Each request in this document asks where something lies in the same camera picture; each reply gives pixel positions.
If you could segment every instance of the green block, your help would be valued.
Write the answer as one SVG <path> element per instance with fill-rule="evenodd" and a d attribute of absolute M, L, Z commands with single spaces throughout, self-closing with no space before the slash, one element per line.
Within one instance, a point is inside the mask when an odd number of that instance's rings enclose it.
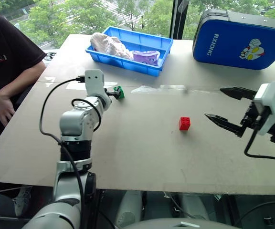
<path fill-rule="evenodd" d="M 124 99 L 125 98 L 125 94 L 124 94 L 122 86 L 117 86 L 117 87 L 114 87 L 113 89 L 114 89 L 114 91 L 118 91 L 118 89 L 120 90 L 120 96 L 119 96 L 118 99 Z"/>

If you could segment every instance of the blue bag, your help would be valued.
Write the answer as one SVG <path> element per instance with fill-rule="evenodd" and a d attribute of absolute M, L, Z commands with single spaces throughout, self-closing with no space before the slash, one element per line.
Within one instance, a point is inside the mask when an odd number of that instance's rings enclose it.
<path fill-rule="evenodd" d="M 193 56 L 206 63 L 260 70 L 275 61 L 275 19 L 225 10 L 203 13 Z"/>

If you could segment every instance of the white table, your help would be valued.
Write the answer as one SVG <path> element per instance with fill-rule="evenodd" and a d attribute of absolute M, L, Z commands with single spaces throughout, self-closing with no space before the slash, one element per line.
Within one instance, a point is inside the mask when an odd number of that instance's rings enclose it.
<path fill-rule="evenodd" d="M 275 161 L 248 158 L 242 138 L 223 130 L 203 114 L 239 124 L 250 101 L 219 91 L 224 85 L 257 90 L 275 80 L 275 63 L 261 71 L 196 62 L 192 41 L 174 41 L 163 72 L 153 77 L 94 62 L 84 52 L 89 36 L 70 35 L 27 95 L 0 137 L 0 182 L 52 186 L 59 147 L 38 129 L 40 109 L 57 83 L 101 69 L 108 85 L 121 85 L 125 100 L 113 100 L 92 142 L 92 171 L 97 187 L 228 194 L 275 194 Z M 63 85 L 45 110 L 44 129 L 60 134 L 60 115 L 86 91 Z M 181 116 L 191 118 L 179 131 Z M 257 136 L 253 154 L 275 156 L 269 135 Z"/>

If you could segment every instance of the cartoon sticker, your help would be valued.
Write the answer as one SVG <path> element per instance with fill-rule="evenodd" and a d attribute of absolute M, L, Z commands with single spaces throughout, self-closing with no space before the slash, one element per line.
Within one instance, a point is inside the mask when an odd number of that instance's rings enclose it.
<path fill-rule="evenodd" d="M 265 55 L 265 50 L 260 46 L 261 44 L 259 39 L 252 39 L 249 46 L 243 49 L 239 58 L 251 61 Z"/>

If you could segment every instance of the gray floor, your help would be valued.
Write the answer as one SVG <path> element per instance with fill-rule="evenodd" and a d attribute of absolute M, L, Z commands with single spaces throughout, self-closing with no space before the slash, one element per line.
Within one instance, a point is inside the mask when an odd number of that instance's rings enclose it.
<path fill-rule="evenodd" d="M 41 207 L 51 201 L 50 187 L 34 187 L 32 190 L 32 200 L 30 208 L 26 213 L 26 218 L 31 218 Z M 108 190 L 101 201 L 100 209 L 113 222 L 116 218 L 116 213 L 124 191 Z M 145 209 L 144 220 L 157 218 L 170 218 L 171 202 L 170 199 L 164 198 L 162 192 L 147 192 L 147 205 Z M 205 205 L 210 220 L 225 224 L 230 224 L 229 210 L 223 199 L 218 201 L 214 195 L 202 195 L 201 199 Z M 273 196 L 236 196 L 236 202 L 239 210 L 239 215 L 250 208 L 267 201 L 275 200 Z M 242 221 L 242 228 L 244 229 L 275 229 L 275 225 L 266 226 L 264 224 L 264 217 L 273 217 L 275 215 L 275 206 L 260 208 L 249 214 Z M 0 216 L 14 216 L 13 202 L 10 198 L 0 195 Z M 25 223 L 23 222 L 2 222 L 0 221 L 0 229 L 20 229 Z M 107 221 L 99 215 L 97 222 L 98 229 L 111 228 Z"/>

